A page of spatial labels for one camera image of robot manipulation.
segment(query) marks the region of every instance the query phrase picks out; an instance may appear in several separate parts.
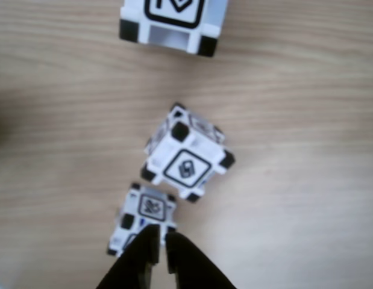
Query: black border square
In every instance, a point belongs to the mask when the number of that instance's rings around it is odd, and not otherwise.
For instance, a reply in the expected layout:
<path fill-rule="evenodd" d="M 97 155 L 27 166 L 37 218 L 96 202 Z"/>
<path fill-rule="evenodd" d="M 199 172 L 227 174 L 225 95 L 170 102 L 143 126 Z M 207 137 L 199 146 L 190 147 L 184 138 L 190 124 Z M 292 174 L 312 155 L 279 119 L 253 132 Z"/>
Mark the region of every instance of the black border square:
<path fill-rule="evenodd" d="M 143 197 L 149 197 L 150 199 L 154 199 L 154 200 L 157 200 L 157 201 L 163 203 L 163 219 L 154 218 L 153 216 L 146 215 L 145 213 L 143 213 L 143 212 L 140 211 L 141 208 L 142 208 Z M 146 217 L 146 218 L 149 218 L 149 219 L 153 219 L 153 220 L 157 220 L 157 221 L 160 221 L 160 222 L 164 222 L 166 220 L 166 209 L 167 209 L 166 206 L 167 206 L 167 203 L 164 200 L 161 200 L 161 199 L 159 199 L 157 197 L 152 197 L 149 194 L 141 194 L 140 200 L 139 200 L 139 210 L 138 210 L 138 213 L 141 216 L 143 216 L 143 217 Z"/>
<path fill-rule="evenodd" d="M 195 181 L 195 183 L 193 185 L 186 185 L 184 184 L 183 182 L 171 177 L 168 175 L 168 170 L 170 169 L 170 167 L 173 165 L 174 162 L 176 162 L 177 158 L 183 153 L 183 152 L 187 152 L 188 154 L 191 154 L 193 157 L 199 159 L 200 161 L 202 161 L 203 163 L 206 163 L 208 165 L 208 168 L 206 169 L 206 171 L 197 179 L 197 181 Z M 209 170 L 212 168 L 212 164 L 210 164 L 209 162 L 207 162 L 206 160 L 204 160 L 203 158 L 200 158 L 199 156 L 197 156 L 196 154 L 193 154 L 191 151 L 188 151 L 187 149 L 182 149 L 180 150 L 177 155 L 173 158 L 173 160 L 171 161 L 171 163 L 167 166 L 167 168 L 165 168 L 165 171 L 163 172 L 163 174 L 175 181 L 176 183 L 186 187 L 186 188 L 194 188 L 199 182 L 200 180 L 202 180 L 202 178 L 204 178 L 206 176 L 206 174 L 209 172 Z"/>
<path fill-rule="evenodd" d="M 175 26 L 185 27 L 185 28 L 189 28 L 189 29 L 196 28 L 199 25 L 199 23 L 201 22 L 201 16 L 202 16 L 202 11 L 203 11 L 204 5 L 205 5 L 205 0 L 200 0 L 198 11 L 197 11 L 196 21 L 194 23 L 188 23 L 188 22 L 185 22 L 185 21 L 180 21 L 180 20 L 175 20 L 175 19 L 171 19 L 171 18 L 166 18 L 166 17 L 163 17 L 163 16 L 153 15 L 153 14 L 150 13 L 150 1 L 153 1 L 153 0 L 146 0 L 145 1 L 145 14 L 146 14 L 147 18 L 149 18 L 150 20 L 157 21 L 157 22 L 163 22 L 163 23 L 171 24 L 171 25 L 175 25 Z"/>

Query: toy cube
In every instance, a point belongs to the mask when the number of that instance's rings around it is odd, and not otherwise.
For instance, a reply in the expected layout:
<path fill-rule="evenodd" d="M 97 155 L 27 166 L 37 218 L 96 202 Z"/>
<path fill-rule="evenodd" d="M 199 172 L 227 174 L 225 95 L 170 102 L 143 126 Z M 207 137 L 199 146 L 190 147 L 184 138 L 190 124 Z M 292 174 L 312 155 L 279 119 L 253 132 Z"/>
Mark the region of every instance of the toy cube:
<path fill-rule="evenodd" d="M 120 257 L 134 238 L 148 225 L 160 225 L 161 244 L 177 225 L 173 213 L 175 197 L 150 187 L 132 184 L 122 208 L 117 211 L 116 227 L 107 247 L 107 254 Z"/>
<path fill-rule="evenodd" d="M 212 57 L 228 0 L 125 0 L 119 36 Z"/>
<path fill-rule="evenodd" d="M 155 185 L 166 181 L 181 198 L 196 202 L 205 194 L 205 183 L 235 162 L 224 140 L 216 126 L 175 104 L 146 145 L 149 157 L 141 177 Z"/>

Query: cube face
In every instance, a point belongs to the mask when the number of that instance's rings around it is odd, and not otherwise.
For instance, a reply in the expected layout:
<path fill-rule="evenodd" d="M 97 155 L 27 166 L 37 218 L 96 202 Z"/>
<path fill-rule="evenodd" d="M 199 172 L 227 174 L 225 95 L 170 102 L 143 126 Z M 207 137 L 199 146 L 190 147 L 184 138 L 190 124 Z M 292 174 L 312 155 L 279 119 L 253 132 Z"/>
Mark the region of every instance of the cube face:
<path fill-rule="evenodd" d="M 193 201 L 204 195 L 204 185 L 213 175 L 224 174 L 233 165 L 224 140 L 217 127 L 176 104 L 146 146 L 149 157 L 141 176 L 155 185 L 165 181 L 183 199 L 194 195 Z"/>
<path fill-rule="evenodd" d="M 228 0 L 125 0 L 120 38 L 212 57 Z"/>
<path fill-rule="evenodd" d="M 161 244 L 164 245 L 168 229 L 177 228 L 173 221 L 176 207 L 173 196 L 133 184 L 124 205 L 118 211 L 116 227 L 110 237 L 107 253 L 120 257 L 139 232 L 151 224 L 160 225 Z"/>

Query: wooden table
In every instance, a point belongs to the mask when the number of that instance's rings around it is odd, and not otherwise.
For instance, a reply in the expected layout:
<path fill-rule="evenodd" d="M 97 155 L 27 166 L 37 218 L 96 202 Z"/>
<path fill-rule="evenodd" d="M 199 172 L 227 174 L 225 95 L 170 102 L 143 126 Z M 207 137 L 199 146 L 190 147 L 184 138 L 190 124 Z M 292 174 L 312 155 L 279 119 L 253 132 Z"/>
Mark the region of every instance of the wooden table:
<path fill-rule="evenodd" d="M 236 287 L 373 289 L 373 0 L 232 0 L 212 60 L 120 41 L 120 5 L 0 0 L 0 284 L 97 286 L 179 101 L 236 153 L 176 214 Z"/>

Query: printed icon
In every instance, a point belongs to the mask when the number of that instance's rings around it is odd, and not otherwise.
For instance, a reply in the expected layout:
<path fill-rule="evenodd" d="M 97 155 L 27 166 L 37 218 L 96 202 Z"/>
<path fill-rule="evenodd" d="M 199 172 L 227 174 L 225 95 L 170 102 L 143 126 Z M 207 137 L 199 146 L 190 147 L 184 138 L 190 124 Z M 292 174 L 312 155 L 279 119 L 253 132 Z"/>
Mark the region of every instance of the printed icon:
<path fill-rule="evenodd" d="M 179 168 L 181 177 L 184 179 L 190 178 L 195 174 L 194 164 L 192 161 L 184 161 Z"/>
<path fill-rule="evenodd" d="M 158 9 L 162 8 L 162 2 L 163 0 L 157 0 Z M 170 2 L 173 4 L 175 11 L 181 13 L 193 3 L 193 0 L 170 0 Z"/>
<path fill-rule="evenodd" d="M 149 214 L 157 214 L 161 210 L 160 204 L 147 200 L 145 202 L 145 212 Z"/>

